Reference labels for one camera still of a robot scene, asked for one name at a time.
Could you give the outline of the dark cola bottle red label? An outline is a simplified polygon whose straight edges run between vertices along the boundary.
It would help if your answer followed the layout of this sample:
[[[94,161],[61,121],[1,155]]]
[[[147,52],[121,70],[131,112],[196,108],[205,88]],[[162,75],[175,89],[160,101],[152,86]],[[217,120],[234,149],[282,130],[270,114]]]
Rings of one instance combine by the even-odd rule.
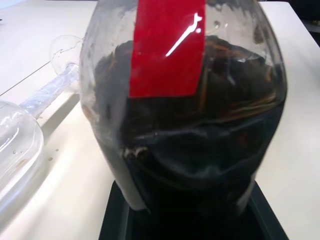
[[[98,0],[80,103],[150,240],[246,240],[287,96],[258,0]]]

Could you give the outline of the clear wine glass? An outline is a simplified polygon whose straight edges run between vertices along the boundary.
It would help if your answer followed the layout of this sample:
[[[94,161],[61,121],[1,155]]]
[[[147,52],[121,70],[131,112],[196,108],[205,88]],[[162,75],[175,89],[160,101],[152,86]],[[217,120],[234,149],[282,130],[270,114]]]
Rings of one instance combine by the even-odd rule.
[[[61,35],[50,47],[57,76],[20,104],[0,100],[0,205],[35,185],[42,163],[44,136],[37,120],[52,102],[79,79],[83,39]]]

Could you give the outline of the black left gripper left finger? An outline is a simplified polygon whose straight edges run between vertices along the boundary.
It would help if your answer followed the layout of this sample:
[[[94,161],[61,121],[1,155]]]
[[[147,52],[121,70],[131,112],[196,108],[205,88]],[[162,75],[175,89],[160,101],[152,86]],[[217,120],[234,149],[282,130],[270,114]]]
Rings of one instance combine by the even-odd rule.
[[[150,230],[138,222],[116,182],[111,186],[98,240],[150,240]]]

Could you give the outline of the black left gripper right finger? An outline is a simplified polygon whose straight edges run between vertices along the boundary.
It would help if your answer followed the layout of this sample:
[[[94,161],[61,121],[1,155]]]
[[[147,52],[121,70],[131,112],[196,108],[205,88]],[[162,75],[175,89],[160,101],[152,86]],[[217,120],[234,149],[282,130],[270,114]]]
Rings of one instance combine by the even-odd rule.
[[[257,183],[246,207],[246,240],[289,240]]]

